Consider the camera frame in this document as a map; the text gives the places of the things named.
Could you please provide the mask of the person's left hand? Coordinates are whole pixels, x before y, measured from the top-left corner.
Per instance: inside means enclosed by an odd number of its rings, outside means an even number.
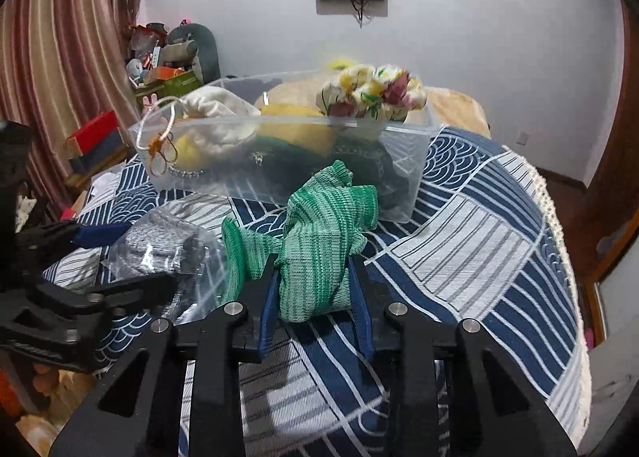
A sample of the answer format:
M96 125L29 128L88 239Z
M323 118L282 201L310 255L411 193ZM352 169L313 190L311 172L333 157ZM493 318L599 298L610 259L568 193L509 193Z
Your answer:
M50 400L49 407L37 414L21 415L15 427L40 456L47 456L71 415L95 388L97 379L92 374L46 365L36 364L35 370L35 388Z

